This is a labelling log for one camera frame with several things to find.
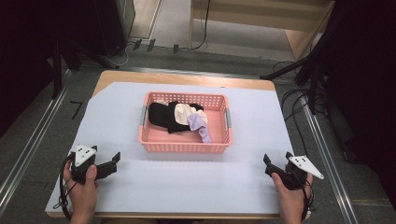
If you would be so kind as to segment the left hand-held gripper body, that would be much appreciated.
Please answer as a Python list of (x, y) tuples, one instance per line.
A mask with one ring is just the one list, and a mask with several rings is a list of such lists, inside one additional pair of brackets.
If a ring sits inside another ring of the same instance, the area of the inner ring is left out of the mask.
[(86, 173), (88, 168), (95, 162), (95, 154), (96, 152), (91, 147), (77, 146), (71, 167), (71, 175), (74, 181), (82, 185), (85, 184)]

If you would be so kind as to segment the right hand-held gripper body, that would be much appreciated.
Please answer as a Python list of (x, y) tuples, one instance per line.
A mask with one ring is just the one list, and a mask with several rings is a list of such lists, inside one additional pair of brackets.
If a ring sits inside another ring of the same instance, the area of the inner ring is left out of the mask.
[(319, 179), (324, 178), (324, 175), (305, 155), (294, 156), (288, 159), (288, 163), (285, 166), (285, 175), (282, 177), (282, 181), (287, 189), (301, 189), (304, 186), (308, 174)]

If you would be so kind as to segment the pink plastic basket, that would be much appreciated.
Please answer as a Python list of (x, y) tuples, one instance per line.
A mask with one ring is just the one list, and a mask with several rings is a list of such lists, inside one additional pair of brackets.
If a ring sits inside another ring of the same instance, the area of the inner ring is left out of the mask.
[[(160, 101), (200, 105), (208, 116), (211, 142), (204, 143), (197, 131), (169, 133), (166, 128), (152, 124), (149, 121), (149, 105)], [(228, 99), (223, 94), (148, 92), (142, 110), (138, 139), (148, 152), (222, 153), (233, 141)]]

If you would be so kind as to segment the purple sock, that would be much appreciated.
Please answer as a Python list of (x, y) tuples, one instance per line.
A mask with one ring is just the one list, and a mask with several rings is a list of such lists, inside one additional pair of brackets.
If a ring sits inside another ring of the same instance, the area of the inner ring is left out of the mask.
[(188, 116), (187, 122), (189, 123), (191, 131), (193, 132), (197, 131), (198, 134), (200, 134), (203, 143), (205, 144), (211, 143), (211, 138), (207, 123), (198, 114), (192, 114)]

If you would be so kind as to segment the person's right hand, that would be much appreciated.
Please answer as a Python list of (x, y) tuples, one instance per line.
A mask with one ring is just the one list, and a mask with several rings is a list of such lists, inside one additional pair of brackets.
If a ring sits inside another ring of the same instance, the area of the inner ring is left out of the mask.
[(307, 175), (304, 190), (287, 189), (278, 174), (272, 174), (272, 179), (278, 193), (280, 217), (300, 218), (302, 220), (305, 199), (311, 197), (310, 184), (313, 182), (313, 176), (311, 174)]

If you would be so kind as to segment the person's left hand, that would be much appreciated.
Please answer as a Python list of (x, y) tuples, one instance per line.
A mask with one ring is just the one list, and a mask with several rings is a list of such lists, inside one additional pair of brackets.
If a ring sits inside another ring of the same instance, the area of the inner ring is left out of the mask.
[(72, 217), (93, 217), (97, 203), (97, 191), (95, 178), (97, 169), (91, 165), (86, 173), (86, 182), (84, 185), (77, 183), (71, 178), (70, 172), (71, 161), (64, 167), (64, 181), (69, 188), (68, 196), (73, 206)]

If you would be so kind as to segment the white table mat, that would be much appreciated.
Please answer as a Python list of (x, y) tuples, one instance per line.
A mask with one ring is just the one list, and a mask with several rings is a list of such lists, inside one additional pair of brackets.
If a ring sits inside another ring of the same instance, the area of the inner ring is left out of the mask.
[(91, 98), (75, 143), (96, 146), (99, 163), (120, 155), (117, 172), (99, 182), (97, 215), (278, 214), (276, 188), (262, 160), (284, 165), (291, 143), (275, 91), (217, 90), (228, 98), (233, 131), (221, 154), (147, 152), (138, 141), (138, 126), (150, 91), (213, 90), (114, 82)]

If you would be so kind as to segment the black metal stand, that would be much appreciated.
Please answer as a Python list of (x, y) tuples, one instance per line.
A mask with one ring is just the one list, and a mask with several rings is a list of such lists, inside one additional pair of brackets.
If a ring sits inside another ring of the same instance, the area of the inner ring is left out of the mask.
[(118, 65), (111, 65), (104, 59), (100, 58), (92, 50), (81, 45), (76, 40), (62, 37), (59, 34), (51, 34), (50, 40), (52, 44), (52, 74), (53, 74), (53, 92), (52, 99), (60, 95), (63, 88), (63, 72), (62, 61), (72, 70), (78, 70), (81, 67), (81, 61), (78, 57), (78, 52), (85, 54), (90, 59), (101, 64), (104, 68), (119, 68)]

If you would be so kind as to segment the black tripod stand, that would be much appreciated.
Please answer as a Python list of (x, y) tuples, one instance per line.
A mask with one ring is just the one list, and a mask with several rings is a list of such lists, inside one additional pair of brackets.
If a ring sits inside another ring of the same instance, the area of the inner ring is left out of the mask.
[(315, 96), (317, 93), (318, 88), (318, 77), (319, 77), (319, 54), (323, 51), (326, 47), (326, 43), (331, 38), (333, 32), (336, 30), (338, 21), (334, 20), (332, 24), (330, 24), (327, 28), (322, 37), (319, 39), (318, 43), (314, 46), (313, 50), (301, 60), (292, 63), (278, 71), (270, 75), (260, 76), (260, 79), (263, 80), (273, 80), (276, 77), (281, 77), (288, 72), (296, 69), (301, 68), (298, 72), (294, 82), (298, 86), (302, 86), (306, 83), (308, 79), (311, 80), (310, 82), (310, 89), (308, 92), (308, 108), (312, 114), (316, 114), (315, 112)]

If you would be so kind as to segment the dark curtain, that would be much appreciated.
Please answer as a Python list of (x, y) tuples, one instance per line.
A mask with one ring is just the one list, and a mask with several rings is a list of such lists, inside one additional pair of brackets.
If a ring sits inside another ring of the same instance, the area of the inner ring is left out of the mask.
[(0, 0), (0, 137), (53, 83), (50, 35), (76, 40), (72, 30), (88, 2)]
[(335, 0), (325, 87), (352, 135), (346, 149), (379, 178), (396, 209), (396, 0)]

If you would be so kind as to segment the wooden table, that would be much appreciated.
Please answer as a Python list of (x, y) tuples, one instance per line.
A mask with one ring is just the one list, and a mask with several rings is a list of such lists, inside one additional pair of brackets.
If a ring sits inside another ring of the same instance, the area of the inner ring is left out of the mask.
[[(275, 86), (270, 81), (265, 80), (248, 80), (240, 78), (224, 78), (224, 77), (198, 77), (198, 76), (187, 76), (187, 75), (174, 75), (174, 74), (155, 74), (155, 73), (138, 73), (138, 72), (117, 72), (117, 71), (105, 71), (101, 74), (93, 96), (99, 91), (103, 90), (114, 82), (133, 82), (141, 84), (161, 84), (161, 85), (181, 85), (181, 86), (199, 86), (199, 87), (210, 87), (212, 92), (204, 94), (219, 94), (217, 90), (219, 88), (234, 88), (234, 89), (248, 89), (258, 91), (276, 91)], [(148, 215), (148, 216), (99, 216), (99, 217), (172, 217), (172, 218), (239, 218), (239, 219), (264, 219), (264, 218), (276, 218), (276, 215), (270, 215), (265, 217), (258, 216), (224, 216), (224, 215)]]

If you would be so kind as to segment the dark cabinet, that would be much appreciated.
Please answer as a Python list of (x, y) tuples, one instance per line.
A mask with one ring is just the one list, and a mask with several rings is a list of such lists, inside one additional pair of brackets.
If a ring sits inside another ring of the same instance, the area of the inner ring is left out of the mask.
[(99, 54), (113, 56), (126, 47), (135, 18), (134, 0), (92, 0), (99, 25)]

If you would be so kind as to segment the wooden shelf unit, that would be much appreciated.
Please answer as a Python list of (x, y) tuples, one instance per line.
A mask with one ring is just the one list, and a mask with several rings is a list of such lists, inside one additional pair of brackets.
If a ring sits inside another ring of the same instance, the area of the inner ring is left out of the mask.
[(309, 51), (317, 34), (325, 31), (335, 0), (190, 0), (189, 46), (193, 20), (255, 25), (283, 29), (296, 60)]

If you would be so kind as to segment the metal floor rail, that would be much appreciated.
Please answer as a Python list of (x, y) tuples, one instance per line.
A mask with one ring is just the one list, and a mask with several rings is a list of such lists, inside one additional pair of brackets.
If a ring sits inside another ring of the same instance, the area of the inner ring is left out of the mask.
[[(83, 65), (82, 69), (106, 71), (108, 68), (103, 66), (90, 66)], [(242, 79), (258, 79), (259, 75), (239, 75), (229, 73), (217, 73), (217, 72), (201, 72), (201, 71), (188, 71), (188, 70), (175, 70), (175, 69), (157, 69), (157, 68), (144, 68), (144, 67), (110, 67), (109, 71), (118, 72), (142, 72), (142, 73), (158, 73), (158, 74), (175, 74), (175, 75), (187, 75), (187, 76), (206, 76), (206, 77), (227, 77), (227, 78), (242, 78)]]
[(73, 70), (65, 70), (60, 93), (52, 99), (52, 85), (49, 85), (0, 138), (0, 217), (7, 211), (18, 185), (59, 111), (74, 74)]
[(317, 116), (313, 115), (308, 108), (308, 99), (306, 96), (302, 97), (301, 102), (302, 106), (304, 107), (306, 119), (316, 141), (318, 153), (326, 169), (329, 182), (332, 186), (332, 191), (342, 213), (343, 219), (346, 224), (359, 224), (352, 202), (336, 169), (335, 163), (332, 159), (332, 154), (321, 131), (321, 128), (319, 127)]

